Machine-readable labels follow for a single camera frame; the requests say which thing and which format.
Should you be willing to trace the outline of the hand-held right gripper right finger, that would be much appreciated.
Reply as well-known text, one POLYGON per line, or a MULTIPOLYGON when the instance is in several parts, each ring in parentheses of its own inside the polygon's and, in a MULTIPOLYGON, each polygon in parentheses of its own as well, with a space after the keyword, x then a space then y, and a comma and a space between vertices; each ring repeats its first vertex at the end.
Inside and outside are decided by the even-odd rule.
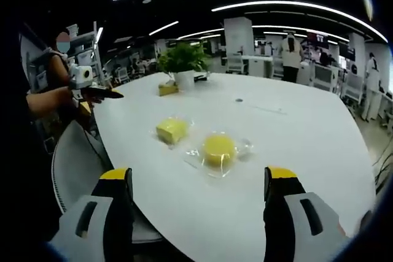
POLYGON ((267 166, 265 261, 332 261, 347 244, 338 214, 289 169, 267 166))

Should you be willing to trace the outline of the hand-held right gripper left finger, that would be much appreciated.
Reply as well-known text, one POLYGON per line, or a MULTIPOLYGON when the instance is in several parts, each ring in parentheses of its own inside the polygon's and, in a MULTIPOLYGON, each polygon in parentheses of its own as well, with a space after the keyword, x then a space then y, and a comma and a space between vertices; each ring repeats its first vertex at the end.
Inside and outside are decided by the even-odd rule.
POLYGON ((132 170, 113 169, 61 216, 50 245, 66 261, 133 261, 133 223, 132 170))

